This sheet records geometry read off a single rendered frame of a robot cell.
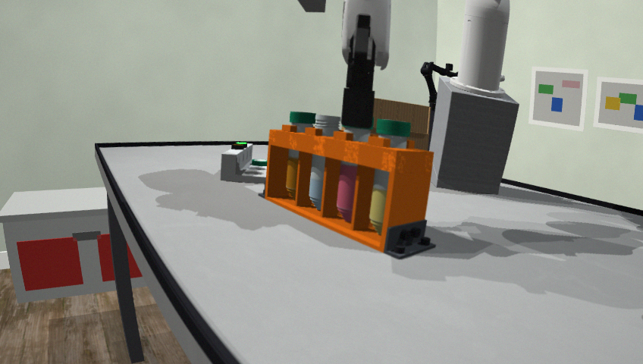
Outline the orange tube rack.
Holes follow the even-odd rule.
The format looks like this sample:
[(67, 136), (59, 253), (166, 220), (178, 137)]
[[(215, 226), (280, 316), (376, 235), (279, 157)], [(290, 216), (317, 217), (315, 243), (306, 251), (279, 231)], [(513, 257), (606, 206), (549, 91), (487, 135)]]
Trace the orange tube rack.
[[(434, 152), (391, 148), (391, 139), (370, 134), (368, 142), (353, 141), (353, 133), (282, 124), (270, 130), (265, 199), (359, 243), (384, 252), (387, 228), (425, 220)], [(280, 147), (279, 147), (280, 146)], [(296, 199), (286, 188), (288, 149), (299, 151)], [(309, 196), (312, 154), (325, 156), (321, 210)], [(340, 161), (358, 164), (352, 221), (344, 221), (337, 210)], [(389, 171), (387, 198), (381, 235), (372, 226), (370, 215), (375, 169)]]

